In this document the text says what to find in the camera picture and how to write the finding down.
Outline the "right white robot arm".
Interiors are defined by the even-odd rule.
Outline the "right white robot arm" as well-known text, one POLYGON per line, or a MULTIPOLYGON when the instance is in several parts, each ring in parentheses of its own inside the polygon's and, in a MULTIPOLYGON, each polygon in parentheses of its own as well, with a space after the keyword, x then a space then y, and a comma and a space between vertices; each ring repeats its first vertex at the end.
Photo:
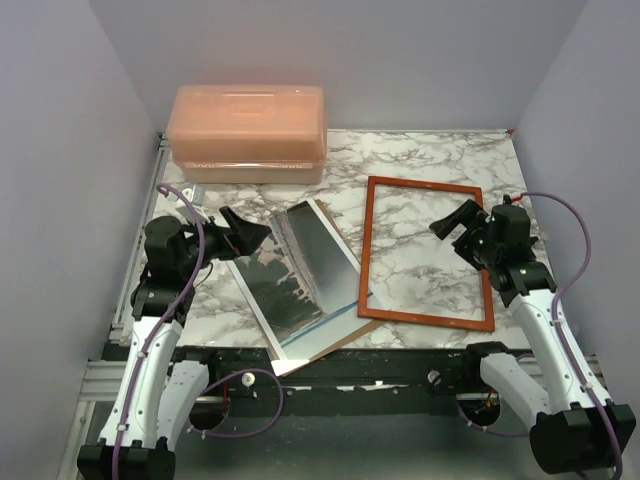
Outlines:
POLYGON ((491 286, 522 329, 543 380, 537 382, 499 343, 470 346, 476 358, 460 367, 469 390, 497 391, 528 429, 531 451, 548 474, 610 469, 623 474, 622 453, 636 427, 627 404, 617 404, 597 379, 562 310, 564 290, 537 260, 531 218, 517 199, 504 197, 485 211, 466 201, 431 224, 445 239, 456 227, 455 253, 488 274, 491 286))

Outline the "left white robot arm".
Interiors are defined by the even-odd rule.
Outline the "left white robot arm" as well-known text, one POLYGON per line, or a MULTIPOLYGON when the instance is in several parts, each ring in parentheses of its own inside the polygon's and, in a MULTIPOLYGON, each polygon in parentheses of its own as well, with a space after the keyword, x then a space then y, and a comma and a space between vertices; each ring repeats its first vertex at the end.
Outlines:
POLYGON ((220 210, 226 223, 202 217, 189 224, 161 216, 145 227, 147 263, 131 298, 131 346, 109 417, 94 445, 81 447, 86 479, 171 479, 175 448, 197 397, 214 393, 220 368, 208 357, 175 359, 194 295, 209 262, 255 253, 271 230, 220 210))

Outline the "orange wooden picture frame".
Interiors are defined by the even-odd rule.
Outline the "orange wooden picture frame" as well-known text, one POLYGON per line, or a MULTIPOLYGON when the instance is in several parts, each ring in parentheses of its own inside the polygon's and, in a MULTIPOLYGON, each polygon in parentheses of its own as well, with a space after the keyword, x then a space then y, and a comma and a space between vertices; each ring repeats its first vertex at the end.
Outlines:
POLYGON ((367 184, 367 196, 365 202, 364 233, 361 253, 361 268, 359 281, 359 298, 357 312, 361 318, 369 318, 378 321, 417 324, 430 327, 460 329, 467 331, 479 331, 492 333, 495 331, 495 315, 492 298, 492 289, 487 273, 481 273, 482 300, 484 318, 482 321, 452 318, 438 315, 425 315, 393 310, 375 309, 368 306, 369 274, 371 265, 371 247, 373 238, 373 219, 375 190, 377 186, 397 188, 409 188, 429 190, 436 192, 458 193, 470 195, 480 207, 484 206, 482 189, 476 186, 437 183, 432 181, 419 181, 402 178, 370 176, 367 184))

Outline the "landscape photo print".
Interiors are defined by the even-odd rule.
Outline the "landscape photo print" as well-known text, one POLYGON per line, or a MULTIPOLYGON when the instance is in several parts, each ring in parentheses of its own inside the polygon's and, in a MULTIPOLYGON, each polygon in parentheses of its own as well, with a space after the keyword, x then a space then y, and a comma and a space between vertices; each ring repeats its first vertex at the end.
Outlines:
POLYGON ((258 321, 271 356, 279 350, 280 341, 321 317, 321 310, 297 278, 283 248, 277 245, 272 228, 261 247, 248 257, 234 260, 230 270, 258 321))

